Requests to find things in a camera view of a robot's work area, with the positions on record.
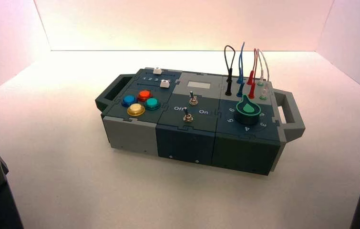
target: control box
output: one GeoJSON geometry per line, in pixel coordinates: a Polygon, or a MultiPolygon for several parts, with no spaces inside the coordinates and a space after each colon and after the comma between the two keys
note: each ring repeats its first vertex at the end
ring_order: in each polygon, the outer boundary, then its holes
{"type": "Polygon", "coordinates": [[[268,175],[305,130],[296,102],[271,82],[254,98],[247,84],[226,95],[226,79],[155,68],[119,75],[95,100],[111,147],[268,175]]]}

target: blue wire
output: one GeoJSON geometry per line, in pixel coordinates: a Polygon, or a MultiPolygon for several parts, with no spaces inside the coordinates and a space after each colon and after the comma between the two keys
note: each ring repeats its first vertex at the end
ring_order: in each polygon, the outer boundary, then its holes
{"type": "Polygon", "coordinates": [[[238,84],[243,84],[243,48],[244,48],[244,42],[242,44],[242,48],[240,50],[239,55],[239,78],[237,79],[238,84]]]}
{"type": "Polygon", "coordinates": [[[237,79],[237,83],[240,84],[239,87],[239,91],[237,92],[236,96],[237,97],[242,97],[243,96],[243,86],[244,86],[244,82],[243,82],[243,48],[244,48],[244,42],[242,45],[242,49],[240,50],[240,55],[239,55],[239,78],[237,79]]]}

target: white wall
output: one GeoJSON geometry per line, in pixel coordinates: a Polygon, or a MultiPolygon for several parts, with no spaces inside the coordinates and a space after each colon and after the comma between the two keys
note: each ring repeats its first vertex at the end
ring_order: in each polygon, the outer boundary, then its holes
{"type": "Polygon", "coordinates": [[[52,50],[314,51],[333,0],[36,0],[52,50]]]}
{"type": "Polygon", "coordinates": [[[360,0],[335,0],[317,52],[360,83],[360,0]]]}
{"type": "Polygon", "coordinates": [[[0,85],[50,50],[32,0],[0,0],[0,85]]]}

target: red button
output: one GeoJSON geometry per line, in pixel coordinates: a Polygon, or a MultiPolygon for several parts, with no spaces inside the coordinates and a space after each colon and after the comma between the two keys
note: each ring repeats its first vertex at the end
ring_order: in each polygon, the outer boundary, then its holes
{"type": "Polygon", "coordinates": [[[146,101],[150,97],[152,97],[152,93],[148,90],[140,91],[138,94],[138,100],[142,102],[146,101]]]}

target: black wire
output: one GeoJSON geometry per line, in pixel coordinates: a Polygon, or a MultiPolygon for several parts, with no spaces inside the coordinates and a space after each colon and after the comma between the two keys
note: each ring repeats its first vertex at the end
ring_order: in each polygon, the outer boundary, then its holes
{"type": "Polygon", "coordinates": [[[232,87],[232,66],[233,66],[233,60],[235,59],[235,56],[236,56],[236,51],[235,49],[230,46],[230,45],[226,45],[225,46],[225,49],[223,49],[223,53],[225,55],[225,62],[226,62],[226,68],[227,68],[227,73],[228,73],[228,76],[227,76],[227,90],[225,92],[225,95],[227,96],[231,96],[232,95],[232,92],[231,92],[231,87],[232,87]],[[232,58],[232,63],[230,64],[230,68],[229,68],[229,65],[227,64],[227,58],[226,58],[226,48],[229,47],[233,50],[233,58],[232,58]]]}
{"type": "Polygon", "coordinates": [[[230,69],[232,69],[232,66],[233,66],[233,60],[235,59],[236,51],[232,46],[226,45],[225,49],[223,49],[223,53],[225,54],[225,62],[226,62],[227,73],[230,73],[230,69]],[[229,48],[231,48],[233,50],[233,58],[232,58],[232,63],[230,64],[230,68],[229,68],[229,65],[227,64],[227,58],[226,58],[226,48],[227,47],[229,47],[229,48]]]}

